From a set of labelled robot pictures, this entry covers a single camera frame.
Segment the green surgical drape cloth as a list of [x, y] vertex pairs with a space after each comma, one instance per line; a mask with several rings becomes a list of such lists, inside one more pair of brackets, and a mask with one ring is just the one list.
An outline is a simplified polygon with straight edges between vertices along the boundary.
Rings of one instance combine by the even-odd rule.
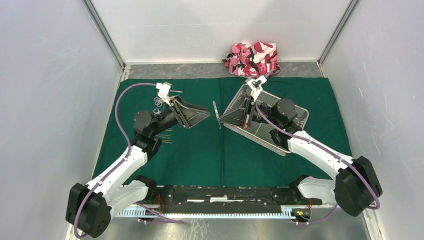
[[[351, 155], [346, 128], [327, 78], [270, 77], [262, 87], [307, 109], [307, 133], [328, 147]], [[116, 94], [118, 113], [109, 117], [95, 175], [124, 152], [127, 142], [121, 130], [133, 138], [134, 115], [140, 110], [153, 111], [156, 96], [152, 79], [121, 82]], [[134, 176], [144, 175], [159, 185], [225, 187], [285, 187], [300, 175], [328, 178], [297, 154], [281, 156], [226, 127], [219, 129], [215, 114], [191, 129], [176, 125], [173, 130], [173, 143], [162, 143], [157, 154]]]

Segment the surgical scissors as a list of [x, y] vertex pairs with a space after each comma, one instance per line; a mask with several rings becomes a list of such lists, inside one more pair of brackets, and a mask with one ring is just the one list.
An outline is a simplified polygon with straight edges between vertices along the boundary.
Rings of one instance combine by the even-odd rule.
[[162, 107], [164, 104], [164, 101], [160, 97], [155, 97], [153, 99], [155, 106]]

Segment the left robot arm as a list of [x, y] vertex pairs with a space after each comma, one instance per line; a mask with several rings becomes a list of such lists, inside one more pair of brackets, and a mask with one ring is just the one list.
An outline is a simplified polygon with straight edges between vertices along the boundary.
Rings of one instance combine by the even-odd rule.
[[122, 155], [106, 170], [88, 183], [76, 183], [69, 191], [65, 220], [72, 224], [74, 232], [82, 231], [92, 238], [99, 237], [112, 218], [129, 206], [143, 201], [153, 203], [157, 190], [133, 180], [123, 183], [158, 152], [162, 143], [156, 136], [174, 125], [190, 129], [208, 118], [208, 108], [190, 104], [180, 96], [170, 99], [170, 104], [159, 114], [140, 110], [134, 116], [134, 139]]

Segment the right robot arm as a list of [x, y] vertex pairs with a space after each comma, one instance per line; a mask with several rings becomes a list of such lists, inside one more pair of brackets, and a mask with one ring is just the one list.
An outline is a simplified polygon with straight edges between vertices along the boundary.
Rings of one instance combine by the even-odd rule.
[[353, 217], [366, 209], [380, 209], [383, 190], [371, 161], [340, 153], [313, 138], [296, 123], [296, 107], [289, 98], [269, 104], [254, 102], [244, 94], [217, 120], [274, 153], [303, 157], [330, 177], [299, 177], [288, 191], [293, 203], [302, 204], [307, 199], [333, 202]]

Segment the wire mesh instrument tray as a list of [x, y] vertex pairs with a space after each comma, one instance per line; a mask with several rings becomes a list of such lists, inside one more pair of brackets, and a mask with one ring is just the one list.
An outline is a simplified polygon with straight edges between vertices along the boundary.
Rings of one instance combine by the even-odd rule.
[[[230, 104], [236, 101], [237, 97], [243, 94], [250, 95], [250, 90], [247, 84], [243, 84], [225, 109], [224, 113], [227, 111]], [[296, 105], [291, 99], [280, 98], [264, 90], [262, 90], [253, 104], [255, 110], [256, 106], [258, 106], [260, 112], [265, 115], [269, 121], [291, 134], [303, 130], [309, 118], [309, 111]], [[223, 125], [283, 157], [291, 152], [287, 144], [289, 137], [268, 124], [259, 113], [258, 122], [252, 122], [247, 129], [242, 129], [233, 124], [223, 123]]]

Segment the steel tweezers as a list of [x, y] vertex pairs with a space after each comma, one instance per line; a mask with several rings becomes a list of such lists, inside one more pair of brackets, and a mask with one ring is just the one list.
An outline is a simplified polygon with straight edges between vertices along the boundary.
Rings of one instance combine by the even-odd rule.
[[166, 144], [172, 144], [173, 143], [173, 139], [172, 139], [172, 133], [174, 132], [173, 128], [169, 128], [166, 129], [162, 132], [160, 132], [159, 134], [156, 134], [155, 137], [158, 139], [161, 139], [163, 143]]
[[219, 115], [217, 104], [216, 104], [216, 102], [214, 100], [212, 101], [212, 105], [213, 105], [213, 109], [214, 109], [214, 113], [215, 113], [215, 117], [217, 119], [217, 123], [218, 123], [219, 129], [221, 130], [222, 129], [222, 125], [219, 122], [220, 115]]

